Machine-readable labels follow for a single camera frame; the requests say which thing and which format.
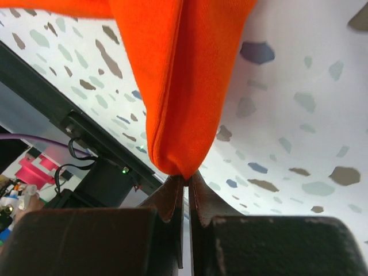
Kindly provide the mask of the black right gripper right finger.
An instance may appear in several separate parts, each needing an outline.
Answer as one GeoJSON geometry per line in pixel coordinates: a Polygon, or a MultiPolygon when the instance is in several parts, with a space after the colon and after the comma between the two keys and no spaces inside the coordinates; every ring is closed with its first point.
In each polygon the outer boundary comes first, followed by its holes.
{"type": "Polygon", "coordinates": [[[189,182],[194,275],[366,275],[350,230],[323,216],[243,215],[204,181],[189,182]]]}

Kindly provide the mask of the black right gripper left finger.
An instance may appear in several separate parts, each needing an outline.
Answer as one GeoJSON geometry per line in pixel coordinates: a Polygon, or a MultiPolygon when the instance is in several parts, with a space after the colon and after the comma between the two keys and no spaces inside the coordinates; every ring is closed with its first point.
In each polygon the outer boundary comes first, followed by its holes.
{"type": "Polygon", "coordinates": [[[87,175],[77,193],[107,208],[26,214],[1,252],[2,275],[177,275],[182,268],[183,178],[169,177],[140,206],[122,208],[132,180],[87,175]]]}

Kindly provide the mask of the orange t shirt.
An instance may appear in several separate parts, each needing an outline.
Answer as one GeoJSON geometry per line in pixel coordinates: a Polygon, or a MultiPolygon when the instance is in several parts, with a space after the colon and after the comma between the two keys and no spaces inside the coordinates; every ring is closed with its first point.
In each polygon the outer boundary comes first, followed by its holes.
{"type": "Polygon", "coordinates": [[[240,38],[255,1],[2,1],[114,19],[146,106],[151,162],[190,178],[216,135],[240,38]]]}

